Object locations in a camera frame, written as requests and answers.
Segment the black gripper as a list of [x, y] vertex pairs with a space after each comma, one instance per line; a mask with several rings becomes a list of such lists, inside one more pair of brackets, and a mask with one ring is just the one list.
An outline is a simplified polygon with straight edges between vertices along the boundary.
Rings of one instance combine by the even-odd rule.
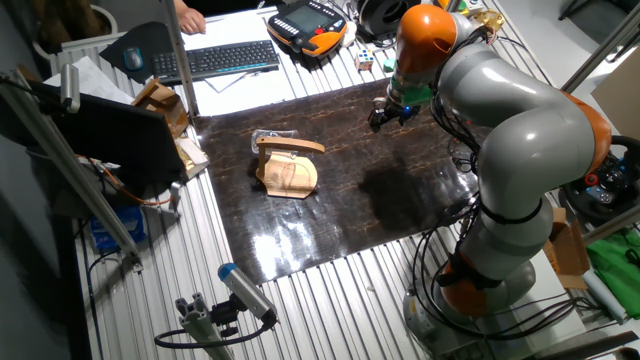
[[398, 105], [386, 97], [377, 97], [374, 99], [374, 110], [368, 117], [368, 124], [371, 130], [377, 133], [388, 128], [395, 119], [404, 124], [417, 114], [417, 106]]

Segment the person right hand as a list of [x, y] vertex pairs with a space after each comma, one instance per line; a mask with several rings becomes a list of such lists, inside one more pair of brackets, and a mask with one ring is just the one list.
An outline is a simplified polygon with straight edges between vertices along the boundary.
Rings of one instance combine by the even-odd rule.
[[206, 21], [197, 10], [186, 5], [176, 7], [180, 29], [185, 34], [205, 34]]

